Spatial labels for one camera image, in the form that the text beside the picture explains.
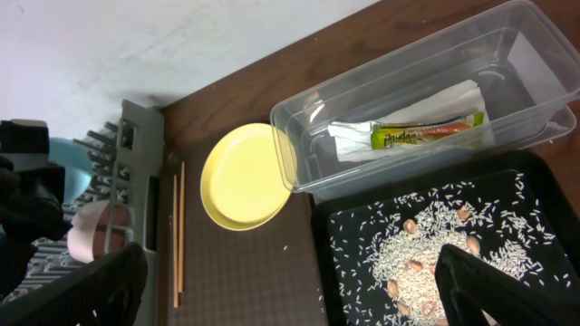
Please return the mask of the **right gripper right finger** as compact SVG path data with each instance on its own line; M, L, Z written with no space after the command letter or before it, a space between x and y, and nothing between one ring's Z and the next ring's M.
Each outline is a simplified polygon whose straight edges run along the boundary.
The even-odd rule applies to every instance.
M440 250L435 279L450 326L486 325L487 314L501 325L579 323L577 299L546 296L452 244Z

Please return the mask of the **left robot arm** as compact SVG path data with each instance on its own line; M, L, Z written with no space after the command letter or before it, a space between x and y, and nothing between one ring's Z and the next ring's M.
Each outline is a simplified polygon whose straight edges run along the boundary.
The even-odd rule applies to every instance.
M1 297L23 281L40 238L57 241L63 219L64 167L49 161L49 130L41 120L1 122Z

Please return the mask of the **white paper napkin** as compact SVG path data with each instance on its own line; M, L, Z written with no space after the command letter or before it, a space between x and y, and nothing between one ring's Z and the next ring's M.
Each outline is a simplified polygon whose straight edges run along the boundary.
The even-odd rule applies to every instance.
M339 161L362 162L400 154L486 122L480 87L467 80L377 120L333 122L328 132Z

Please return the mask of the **green snack wrapper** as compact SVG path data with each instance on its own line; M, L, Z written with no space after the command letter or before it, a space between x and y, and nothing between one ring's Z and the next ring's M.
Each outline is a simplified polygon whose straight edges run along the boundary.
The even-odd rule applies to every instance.
M427 124L374 123L370 136L371 148L378 150L420 146L480 126L484 123L485 117L484 112L478 111Z

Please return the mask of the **rice food waste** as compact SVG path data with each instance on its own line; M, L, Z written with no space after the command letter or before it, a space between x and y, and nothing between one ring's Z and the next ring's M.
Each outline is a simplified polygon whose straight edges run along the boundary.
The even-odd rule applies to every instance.
M454 245L549 295L579 276L521 172L500 171L330 214L325 229L348 325L441 325L435 283Z

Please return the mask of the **wooden chopstick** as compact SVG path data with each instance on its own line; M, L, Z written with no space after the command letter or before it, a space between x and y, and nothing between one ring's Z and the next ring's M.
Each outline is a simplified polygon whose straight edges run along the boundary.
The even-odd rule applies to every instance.
M177 175L173 176L173 306L179 307L179 227L178 227L178 180Z
M179 181L179 293L184 291L184 243L185 243L185 162L181 162Z

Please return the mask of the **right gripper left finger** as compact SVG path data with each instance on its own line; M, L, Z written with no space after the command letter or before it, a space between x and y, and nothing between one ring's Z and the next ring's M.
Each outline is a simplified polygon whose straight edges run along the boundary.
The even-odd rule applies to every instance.
M133 242L1 307L1 326L132 325L148 264Z

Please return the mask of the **light blue bowl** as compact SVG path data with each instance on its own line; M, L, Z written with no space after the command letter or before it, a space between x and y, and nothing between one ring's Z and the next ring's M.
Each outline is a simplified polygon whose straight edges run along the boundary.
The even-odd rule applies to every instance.
M79 144L62 138L49 138L49 160L65 169L63 202L70 204L92 182L92 161Z

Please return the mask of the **yellow plate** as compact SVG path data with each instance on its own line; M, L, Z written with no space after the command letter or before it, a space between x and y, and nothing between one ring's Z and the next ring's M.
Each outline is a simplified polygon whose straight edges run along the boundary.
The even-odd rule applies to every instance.
M231 130L208 154L200 198L209 218L230 231L260 227L291 196L282 179L274 128L250 123Z

